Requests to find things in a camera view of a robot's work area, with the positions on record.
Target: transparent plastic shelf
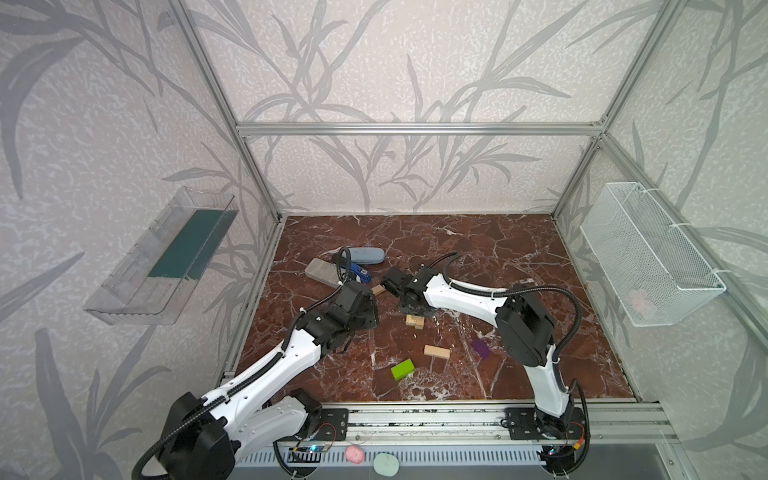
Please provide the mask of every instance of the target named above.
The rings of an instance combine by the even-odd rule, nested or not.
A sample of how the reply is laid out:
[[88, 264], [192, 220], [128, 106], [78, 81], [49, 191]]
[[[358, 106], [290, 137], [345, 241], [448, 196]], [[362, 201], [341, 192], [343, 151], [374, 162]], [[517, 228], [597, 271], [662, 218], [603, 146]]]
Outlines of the transparent plastic shelf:
[[237, 215], [233, 200], [179, 189], [85, 311], [110, 325], [175, 323]]

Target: green round object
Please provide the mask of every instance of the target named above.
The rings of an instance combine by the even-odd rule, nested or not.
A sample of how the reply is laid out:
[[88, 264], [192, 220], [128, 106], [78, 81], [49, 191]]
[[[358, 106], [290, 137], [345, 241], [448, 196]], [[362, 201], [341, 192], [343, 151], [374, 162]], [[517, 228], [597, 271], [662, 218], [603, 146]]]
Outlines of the green round object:
[[400, 470], [400, 462], [394, 455], [390, 455], [389, 453], [379, 453], [373, 459], [373, 469], [379, 475], [393, 477], [397, 471]]

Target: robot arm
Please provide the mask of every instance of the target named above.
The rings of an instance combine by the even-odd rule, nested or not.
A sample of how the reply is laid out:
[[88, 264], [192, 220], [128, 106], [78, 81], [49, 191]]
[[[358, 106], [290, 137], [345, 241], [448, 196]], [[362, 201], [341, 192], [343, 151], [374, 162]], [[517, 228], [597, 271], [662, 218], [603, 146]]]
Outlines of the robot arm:
[[[392, 268], [382, 285], [399, 298], [404, 313], [434, 316], [436, 309], [451, 309], [498, 329], [507, 353], [525, 366], [531, 381], [536, 428], [546, 438], [559, 438], [571, 422], [572, 392], [564, 387], [558, 369], [554, 320], [535, 292], [560, 287], [494, 289], [446, 278], [428, 267], [414, 275]], [[342, 345], [348, 346], [357, 330], [379, 325], [376, 297], [368, 287], [345, 282], [326, 300], [336, 293], [327, 309], [318, 307], [321, 301], [313, 306], [318, 308], [302, 311], [289, 327], [286, 340], [238, 377], [201, 399], [189, 392], [181, 396], [171, 406], [161, 440], [134, 468], [133, 480], [223, 480], [237, 462], [265, 445], [291, 435], [301, 439], [314, 434], [321, 405], [305, 392], [291, 392], [273, 406], [265, 407], [265, 403], [303, 370]], [[577, 322], [569, 336], [581, 317], [580, 307], [574, 304]], [[153, 455], [169, 475], [141, 473]]]
[[412, 276], [392, 268], [384, 276], [382, 285], [400, 298], [399, 309], [404, 313], [434, 316], [435, 309], [450, 309], [494, 326], [507, 354], [525, 367], [534, 390], [541, 433], [557, 437], [570, 422], [573, 402], [558, 368], [559, 359], [554, 357], [554, 320], [537, 294], [526, 293], [529, 289], [523, 286], [511, 289], [520, 291], [518, 295], [509, 295], [507, 289], [450, 279], [449, 282], [427, 267]]

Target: pink ball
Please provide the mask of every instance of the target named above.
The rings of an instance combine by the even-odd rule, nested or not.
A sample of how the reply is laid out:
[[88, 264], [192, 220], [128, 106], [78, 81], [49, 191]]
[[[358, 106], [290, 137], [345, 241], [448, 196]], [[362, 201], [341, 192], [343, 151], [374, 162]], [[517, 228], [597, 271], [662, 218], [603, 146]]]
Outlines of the pink ball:
[[366, 454], [359, 446], [350, 445], [344, 451], [344, 456], [352, 463], [360, 464], [366, 459]]

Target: brown marble table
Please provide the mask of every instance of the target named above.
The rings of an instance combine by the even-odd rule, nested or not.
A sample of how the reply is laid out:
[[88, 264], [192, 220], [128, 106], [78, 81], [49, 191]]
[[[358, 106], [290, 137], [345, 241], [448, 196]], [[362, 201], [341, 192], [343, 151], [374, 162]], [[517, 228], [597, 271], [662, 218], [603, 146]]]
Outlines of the brown marble table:
[[[581, 299], [584, 322], [562, 353], [566, 383], [578, 377], [589, 397], [631, 397], [632, 392], [605, 339], [584, 288], [548, 215], [408, 215], [290, 217], [245, 343], [238, 372], [282, 342], [299, 307], [333, 289], [304, 275], [314, 257], [330, 261], [341, 246], [381, 247], [386, 260], [367, 268], [371, 286], [391, 266], [410, 272], [444, 253], [460, 251], [452, 276], [486, 286], [556, 283]], [[542, 302], [558, 321], [557, 338], [568, 331], [573, 307], [556, 293]], [[377, 400], [531, 399], [522, 365], [504, 352], [490, 325], [456, 312], [426, 319], [423, 330], [405, 324], [396, 299], [379, 295], [381, 325], [359, 333], [344, 354], [331, 354], [293, 379], [275, 399], [302, 387], [321, 402]], [[483, 338], [487, 359], [470, 346]], [[424, 345], [451, 349], [449, 360], [425, 356]], [[390, 369], [411, 359], [416, 371], [396, 382]]]

